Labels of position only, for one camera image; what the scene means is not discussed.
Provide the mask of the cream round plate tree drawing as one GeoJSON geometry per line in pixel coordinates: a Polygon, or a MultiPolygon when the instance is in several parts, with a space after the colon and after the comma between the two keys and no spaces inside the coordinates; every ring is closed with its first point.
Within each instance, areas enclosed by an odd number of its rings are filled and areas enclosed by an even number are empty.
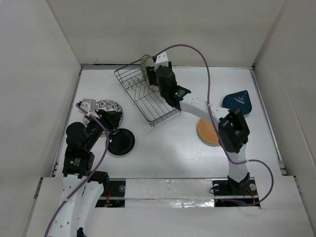
{"type": "Polygon", "coordinates": [[[151,66],[151,67],[155,66],[155,60],[150,55],[143,55],[141,58],[140,66],[141,66],[142,77],[145,80],[145,82],[147,83],[147,85],[149,85],[147,73],[146,73],[146,67],[147,66],[151,66]]]}

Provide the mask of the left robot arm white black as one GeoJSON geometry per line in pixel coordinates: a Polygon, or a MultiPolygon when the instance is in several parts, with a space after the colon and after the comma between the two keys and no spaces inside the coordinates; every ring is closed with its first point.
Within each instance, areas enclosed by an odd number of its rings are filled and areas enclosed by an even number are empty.
{"type": "Polygon", "coordinates": [[[83,237],[99,197],[110,191],[107,172],[92,166],[95,156],[91,149],[102,134],[118,128],[122,112],[80,111],[90,117],[90,122],[73,122],[66,129],[62,195],[45,231],[46,237],[83,237]]]}

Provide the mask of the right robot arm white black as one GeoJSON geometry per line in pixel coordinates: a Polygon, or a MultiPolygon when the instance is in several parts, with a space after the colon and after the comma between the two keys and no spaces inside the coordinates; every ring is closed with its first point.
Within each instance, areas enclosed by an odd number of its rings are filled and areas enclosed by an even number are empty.
{"type": "Polygon", "coordinates": [[[246,165],[246,143],[250,130],[240,109],[229,110],[212,106],[200,99],[190,90],[177,84],[170,67],[145,67],[150,85],[159,89],[166,103],[180,111],[195,115],[211,123],[218,136],[220,145],[228,156],[228,188],[233,194],[240,194],[246,188],[250,174],[246,165]]]}

